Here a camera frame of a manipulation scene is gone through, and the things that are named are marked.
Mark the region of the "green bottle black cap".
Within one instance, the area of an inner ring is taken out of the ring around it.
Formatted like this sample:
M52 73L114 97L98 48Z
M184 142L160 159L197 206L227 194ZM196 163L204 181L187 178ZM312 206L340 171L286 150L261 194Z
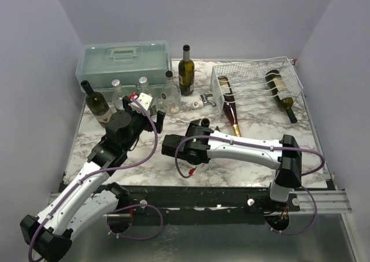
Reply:
M293 112L294 100L280 72L276 69L267 72L265 80L277 105L285 111L291 123L296 123L297 118Z

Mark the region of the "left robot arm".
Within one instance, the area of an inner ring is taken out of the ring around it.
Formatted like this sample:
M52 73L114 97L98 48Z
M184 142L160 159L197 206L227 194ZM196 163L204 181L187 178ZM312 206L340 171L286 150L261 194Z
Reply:
M108 184L96 197L93 196L116 171L137 167L155 153L165 112L159 110L152 119L149 99L145 93L124 97L124 109L110 118L105 135L93 147L74 180L36 216L23 218L20 227L29 246L29 261L60 261L80 232L99 217L150 206L146 202L131 202L128 190L117 183ZM152 151L142 161L125 165L127 154L143 131L154 134Z

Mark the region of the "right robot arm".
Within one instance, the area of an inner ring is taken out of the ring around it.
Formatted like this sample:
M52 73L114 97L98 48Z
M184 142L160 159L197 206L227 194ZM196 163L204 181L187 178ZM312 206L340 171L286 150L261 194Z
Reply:
M273 169L276 172L266 196L267 207L279 211L286 206L290 191L302 185L302 152L295 138L284 135L280 140L248 139L222 133L218 128L213 130L209 124L207 118L193 120L184 136L166 135L161 153L192 165L226 158Z

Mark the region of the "clear glass wine bottle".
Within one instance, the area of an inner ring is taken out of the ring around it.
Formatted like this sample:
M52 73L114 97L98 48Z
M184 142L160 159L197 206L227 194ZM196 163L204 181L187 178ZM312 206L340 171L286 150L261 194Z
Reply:
M175 115L180 112L181 93L173 79L172 71L166 71L166 84L162 88L161 99L165 113Z

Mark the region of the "dark green brown-label wine bottle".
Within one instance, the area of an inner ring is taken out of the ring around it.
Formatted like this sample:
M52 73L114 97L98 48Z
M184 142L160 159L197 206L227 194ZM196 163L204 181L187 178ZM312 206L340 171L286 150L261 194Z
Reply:
M178 65L179 87L183 96L190 96L194 91L195 65L190 58L190 46L183 46L183 59Z

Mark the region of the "clear bottle red cap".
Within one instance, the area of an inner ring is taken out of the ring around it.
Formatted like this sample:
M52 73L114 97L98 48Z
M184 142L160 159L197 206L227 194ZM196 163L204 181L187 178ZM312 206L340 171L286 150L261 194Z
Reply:
M112 81L114 92L112 94L112 102L116 110L124 110L123 98L129 96L130 92L126 88L122 88L118 79Z

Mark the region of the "dark green bottle black neck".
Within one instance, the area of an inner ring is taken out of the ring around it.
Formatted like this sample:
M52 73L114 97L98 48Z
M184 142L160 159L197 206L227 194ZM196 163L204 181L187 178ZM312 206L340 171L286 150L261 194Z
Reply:
M105 127L113 114L106 99L101 93L94 91L87 80L81 81L80 85L86 93L86 105L95 116L98 123Z

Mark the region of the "clear bottle dark label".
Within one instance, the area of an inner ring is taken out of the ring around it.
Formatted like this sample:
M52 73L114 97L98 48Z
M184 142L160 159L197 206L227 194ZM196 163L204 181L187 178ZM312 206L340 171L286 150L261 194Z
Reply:
M149 85L147 77L140 77L139 78L139 85L141 92L144 92L147 95L150 95L152 97L152 101L150 104L150 114L151 116L155 116L158 111L158 97L156 91Z

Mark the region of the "olive bottle silver cap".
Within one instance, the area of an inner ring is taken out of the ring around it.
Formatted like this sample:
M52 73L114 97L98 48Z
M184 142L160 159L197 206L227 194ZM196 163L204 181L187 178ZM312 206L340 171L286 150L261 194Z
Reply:
M208 128L209 125L210 125L209 119L208 118L203 118L202 121L201 121L201 126Z

